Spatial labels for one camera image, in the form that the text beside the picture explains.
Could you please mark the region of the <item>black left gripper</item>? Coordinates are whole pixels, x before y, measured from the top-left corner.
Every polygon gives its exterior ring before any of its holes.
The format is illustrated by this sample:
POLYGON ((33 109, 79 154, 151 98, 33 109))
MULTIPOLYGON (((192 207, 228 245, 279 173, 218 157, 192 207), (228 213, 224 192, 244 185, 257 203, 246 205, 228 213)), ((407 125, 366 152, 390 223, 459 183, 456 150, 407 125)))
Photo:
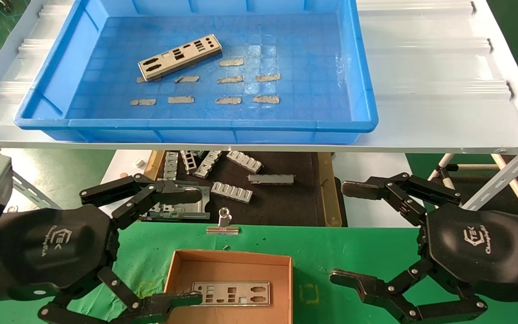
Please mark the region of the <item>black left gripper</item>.
POLYGON ((156 324, 178 307, 199 305, 197 291, 157 293, 140 299, 111 269, 125 230, 160 204, 196 203, 198 189, 175 186, 172 180, 130 175, 80 192, 82 207, 5 213, 0 217, 0 301, 54 297, 39 319, 48 324, 156 324), (127 199, 110 218, 97 207, 127 199), (68 309, 69 303, 100 283, 125 306, 112 320, 68 309))

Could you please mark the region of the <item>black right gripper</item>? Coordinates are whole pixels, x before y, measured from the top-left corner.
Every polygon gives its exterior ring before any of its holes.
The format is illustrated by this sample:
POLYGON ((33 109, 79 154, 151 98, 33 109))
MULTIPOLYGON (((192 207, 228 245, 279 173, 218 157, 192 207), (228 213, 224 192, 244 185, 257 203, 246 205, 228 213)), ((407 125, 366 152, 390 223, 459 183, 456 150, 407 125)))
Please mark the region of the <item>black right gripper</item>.
POLYGON ((362 303, 385 309, 400 324, 471 321, 487 311, 475 294, 518 303, 518 215, 439 208, 426 215, 415 198, 436 206, 460 205, 460 193, 415 175, 344 181, 346 197, 384 200, 413 226, 423 226, 421 260, 391 281, 334 269, 331 283, 355 289, 362 303), (416 306, 404 293, 430 275, 458 300, 416 306))

